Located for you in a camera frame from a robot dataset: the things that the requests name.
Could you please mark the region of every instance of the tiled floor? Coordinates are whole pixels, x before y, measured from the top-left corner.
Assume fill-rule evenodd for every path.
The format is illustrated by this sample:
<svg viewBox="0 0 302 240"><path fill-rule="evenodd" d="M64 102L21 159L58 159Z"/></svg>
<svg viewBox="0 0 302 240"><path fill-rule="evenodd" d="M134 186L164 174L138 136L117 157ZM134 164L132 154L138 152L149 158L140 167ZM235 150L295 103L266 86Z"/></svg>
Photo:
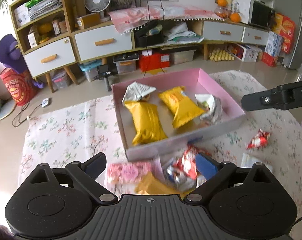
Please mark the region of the tiled floor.
<svg viewBox="0 0 302 240"><path fill-rule="evenodd" d="M174 65L167 68L167 72L178 71L187 68L202 68L207 73L214 73L227 70L240 70L252 74L267 89L271 89L284 83L296 81L298 72L284 68L270 68L262 62L242 63L238 60L232 62L212 62L203 61L198 58L192 62L180 65ZM110 78L110 83L141 78L143 74L136 70L135 72L121 74L120 76ZM30 106L25 111L23 118L41 103L46 97L52 98L52 103L47 108L38 108L35 115L52 112L67 106L72 106L94 98L110 95L105 89L104 81L87 82L82 77L80 85L72 84L67 89L59 90L51 94L48 88L32 99ZM12 127L12 119L19 113L20 107L7 118L0 121L0 223L5 224L4 208L6 202L17 189L18 167L21 161L21 151L24 144L25 133L28 129L28 123L24 122L17 128ZM294 117L300 122L302 120L302 108L291 111Z"/></svg>

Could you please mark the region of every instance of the yellow packaged pastry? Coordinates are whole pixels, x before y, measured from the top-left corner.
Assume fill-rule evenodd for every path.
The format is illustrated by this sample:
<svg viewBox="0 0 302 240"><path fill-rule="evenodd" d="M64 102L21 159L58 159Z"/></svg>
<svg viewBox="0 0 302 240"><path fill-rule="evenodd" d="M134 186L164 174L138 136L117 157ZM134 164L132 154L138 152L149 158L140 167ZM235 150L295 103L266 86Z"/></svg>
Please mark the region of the yellow packaged pastry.
<svg viewBox="0 0 302 240"><path fill-rule="evenodd" d="M148 172L135 188L135 193L139 195L180 195L181 199L192 191L179 192L156 179L152 172Z"/></svg>
<svg viewBox="0 0 302 240"><path fill-rule="evenodd" d="M137 135L132 144L151 143L166 139L160 120L157 106L147 102L125 101L124 105L129 109Z"/></svg>
<svg viewBox="0 0 302 240"><path fill-rule="evenodd" d="M186 96L184 87L172 88L158 96L174 114L172 122L174 129L205 113L203 109L199 108Z"/></svg>

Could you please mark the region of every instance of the pink snack package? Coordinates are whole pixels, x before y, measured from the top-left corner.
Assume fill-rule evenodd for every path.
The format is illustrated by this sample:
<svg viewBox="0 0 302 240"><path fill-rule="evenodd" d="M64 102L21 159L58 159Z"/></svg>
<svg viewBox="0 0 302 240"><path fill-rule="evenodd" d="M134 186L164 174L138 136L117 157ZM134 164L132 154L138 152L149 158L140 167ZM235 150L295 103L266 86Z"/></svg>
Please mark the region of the pink snack package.
<svg viewBox="0 0 302 240"><path fill-rule="evenodd" d="M107 183L139 183L149 171L152 171L151 162L111 163L107 169Z"/></svg>

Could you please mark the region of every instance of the floral bedsheet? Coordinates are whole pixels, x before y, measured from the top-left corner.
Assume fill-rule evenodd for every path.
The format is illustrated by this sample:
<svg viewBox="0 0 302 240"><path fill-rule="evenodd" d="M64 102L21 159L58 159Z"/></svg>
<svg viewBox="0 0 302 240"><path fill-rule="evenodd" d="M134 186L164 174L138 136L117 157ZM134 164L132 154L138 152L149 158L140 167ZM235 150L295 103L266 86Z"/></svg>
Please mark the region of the floral bedsheet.
<svg viewBox="0 0 302 240"><path fill-rule="evenodd" d="M248 73L227 71L211 77L238 101L245 94L265 90ZM260 128L272 132L269 145L247 151L245 145ZM291 113L273 109L249 112L239 129L197 146L208 149L218 161L229 160L240 166L246 152L272 165L273 174L294 199L298 217L302 216L302 128ZM31 118L18 183L39 163L48 163L52 168L64 167L71 161L84 162L98 152L105 153L108 163L127 161L112 96ZM103 173L97 182L103 185L104 178ZM130 193L131 189L121 185L118 191ZM290 235L302 239L302 221L293 227Z"/></svg>

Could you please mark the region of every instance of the table leg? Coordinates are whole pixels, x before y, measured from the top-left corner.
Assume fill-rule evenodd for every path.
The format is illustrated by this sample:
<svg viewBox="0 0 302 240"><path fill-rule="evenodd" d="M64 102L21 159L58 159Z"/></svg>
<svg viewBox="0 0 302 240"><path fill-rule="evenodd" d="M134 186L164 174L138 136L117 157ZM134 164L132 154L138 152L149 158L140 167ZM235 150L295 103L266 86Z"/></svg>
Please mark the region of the table leg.
<svg viewBox="0 0 302 240"><path fill-rule="evenodd" d="M203 54L204 54L204 60L209 59L209 49L207 43L203 45Z"/></svg>
<svg viewBox="0 0 302 240"><path fill-rule="evenodd" d="M70 66L65 66L64 70L67 72L67 74L69 75L69 77L71 78L73 83L78 85L79 83L78 83L76 77L73 75L72 71L70 70Z"/></svg>
<svg viewBox="0 0 302 240"><path fill-rule="evenodd" d="M48 83L48 86L51 90L51 93L54 93L54 89L53 89L53 85L52 85L52 80L51 80L51 77L50 77L50 73L46 73L45 74L45 77L47 79L47 83Z"/></svg>

